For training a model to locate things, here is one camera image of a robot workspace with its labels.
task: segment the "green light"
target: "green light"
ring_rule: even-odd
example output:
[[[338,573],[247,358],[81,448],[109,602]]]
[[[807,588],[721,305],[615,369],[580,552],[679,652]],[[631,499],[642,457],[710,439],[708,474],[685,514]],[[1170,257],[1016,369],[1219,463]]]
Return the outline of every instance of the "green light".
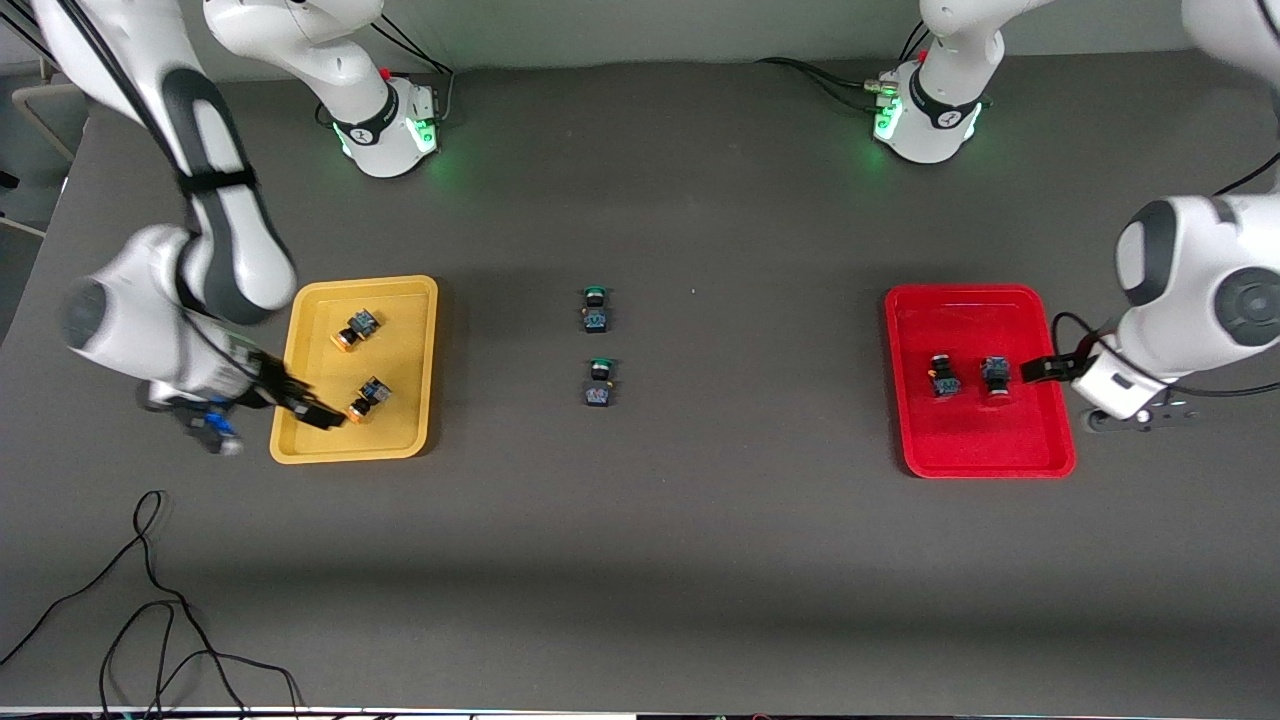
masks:
[[[902,99],[895,97],[887,108],[881,110],[881,119],[876,123],[876,137],[891,140],[897,129],[897,120],[902,117]]]
[[[333,132],[338,136],[338,142],[342,143],[342,154],[351,158],[351,147],[347,147],[347,138],[342,136],[342,131],[338,129],[338,123],[333,123]]]
[[[413,137],[413,143],[417,145],[419,151],[426,154],[435,150],[435,132],[431,120],[404,118],[404,127],[408,128],[408,133]]]
[[[982,102],[978,102],[978,106],[973,109],[973,119],[969,120],[969,129],[964,131],[965,140],[973,137],[973,128],[978,127],[978,115],[980,114],[982,114]]]

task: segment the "red tray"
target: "red tray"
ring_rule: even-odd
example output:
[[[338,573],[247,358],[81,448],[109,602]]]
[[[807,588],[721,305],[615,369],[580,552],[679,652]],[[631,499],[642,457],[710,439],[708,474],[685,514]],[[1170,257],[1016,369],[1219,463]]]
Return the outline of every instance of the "red tray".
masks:
[[[906,284],[884,299],[902,454],[916,475],[1065,478],[1075,443],[1057,383],[1023,384],[1018,365],[1052,352],[1044,305],[1019,284]],[[929,360],[951,356],[960,395],[933,396]],[[983,401],[982,359],[1014,366],[1012,402]]]

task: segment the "yellow tray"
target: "yellow tray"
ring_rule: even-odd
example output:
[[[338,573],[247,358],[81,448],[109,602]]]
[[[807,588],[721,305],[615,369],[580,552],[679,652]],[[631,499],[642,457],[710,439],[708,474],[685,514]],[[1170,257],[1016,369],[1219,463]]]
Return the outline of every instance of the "yellow tray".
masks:
[[[431,350],[439,288],[426,275],[312,283],[293,299],[284,364],[337,410],[356,398],[370,377],[392,396],[360,424],[320,430],[276,409],[271,457],[285,465],[412,457],[426,445]],[[329,340],[347,319],[369,310],[381,327],[351,352]]]

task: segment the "gray table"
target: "gray table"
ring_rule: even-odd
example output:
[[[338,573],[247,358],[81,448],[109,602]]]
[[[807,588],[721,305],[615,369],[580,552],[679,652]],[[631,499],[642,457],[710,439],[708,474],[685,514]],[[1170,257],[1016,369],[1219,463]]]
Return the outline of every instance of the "gray table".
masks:
[[[785,68],[476,72],[443,152],[378,182],[300,83],[228,87],[303,282],[444,288],[430,452],[302,468],[270,460],[265,413],[239,416],[246,456],[204,455],[63,347],[68,283],[180,218],[148,138],[96,111],[0,354],[4,644],[165,488],[164,579],[312,705],[1275,717],[1276,400],[1078,433],[1065,482],[925,482],[897,460],[879,320],[905,282],[1121,310],[1119,228],[1265,159],[1266,94],[1197,54],[1016,59],[992,92],[922,168]],[[604,337],[576,329],[589,283],[616,290]],[[252,334],[279,350],[285,325]],[[622,360],[605,411],[577,402],[593,355]],[[96,702],[147,597],[134,557],[0,671],[0,705]],[[136,702],[159,625],[119,653]],[[187,689],[227,705],[209,667]]]

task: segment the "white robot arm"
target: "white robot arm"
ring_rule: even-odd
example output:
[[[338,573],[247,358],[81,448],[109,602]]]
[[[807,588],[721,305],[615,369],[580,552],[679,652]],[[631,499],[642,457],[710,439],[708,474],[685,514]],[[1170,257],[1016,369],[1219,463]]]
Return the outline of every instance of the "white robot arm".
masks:
[[[1277,19],[1280,0],[1183,1],[1183,23],[1201,49],[1272,87],[1280,87]],[[1280,196],[1151,202],[1120,233],[1116,270],[1132,306],[1116,327],[1075,356],[1028,363],[1024,378],[1071,380],[1100,409],[1130,418],[1170,383],[1280,341]]]
[[[407,173],[436,147],[431,90],[384,79],[346,36],[372,23],[383,0],[206,0],[205,20],[232,53],[305,82],[334,119],[343,151],[366,174]]]
[[[35,9],[68,77],[156,138],[188,205],[189,227],[145,228],[79,282],[63,311],[68,345],[148,383],[151,409],[282,405],[307,423],[340,424],[278,359],[216,322],[266,319],[296,281],[177,0],[36,0]],[[238,447],[230,430],[215,436],[210,448]]]
[[[927,59],[908,59],[882,73],[900,90],[886,99],[872,137],[913,163],[941,163],[973,135],[979,97],[1000,61],[1000,28],[1053,0],[920,0],[920,17],[933,33]]]

